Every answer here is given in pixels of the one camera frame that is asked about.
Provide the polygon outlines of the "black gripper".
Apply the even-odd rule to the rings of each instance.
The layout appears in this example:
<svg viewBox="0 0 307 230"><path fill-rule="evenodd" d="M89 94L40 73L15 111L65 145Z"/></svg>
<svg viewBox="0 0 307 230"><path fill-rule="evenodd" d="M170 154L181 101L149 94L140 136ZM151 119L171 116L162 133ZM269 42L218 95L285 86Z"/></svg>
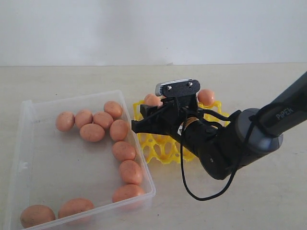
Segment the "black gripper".
<svg viewBox="0 0 307 230"><path fill-rule="evenodd" d="M174 103L162 106L141 104L140 113L146 118L141 121L132 120L131 129L136 134L159 134L173 138L179 138L183 129L188 133L195 131L199 135L203 133L204 124L194 117L197 111L177 109Z"/></svg>

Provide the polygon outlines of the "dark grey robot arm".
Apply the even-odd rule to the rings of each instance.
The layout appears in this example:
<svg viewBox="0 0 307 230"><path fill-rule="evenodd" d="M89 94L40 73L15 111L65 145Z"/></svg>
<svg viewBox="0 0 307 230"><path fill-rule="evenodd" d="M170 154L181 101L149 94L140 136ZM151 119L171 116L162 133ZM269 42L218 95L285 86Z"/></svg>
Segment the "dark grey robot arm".
<svg viewBox="0 0 307 230"><path fill-rule="evenodd" d="M195 79L157 84L161 106L142 104L141 121L132 121L135 133L170 136L199 158L206 172L222 180L276 151L283 133L307 118L307 77L302 75L275 100L261 109L249 108L225 117L200 108Z"/></svg>

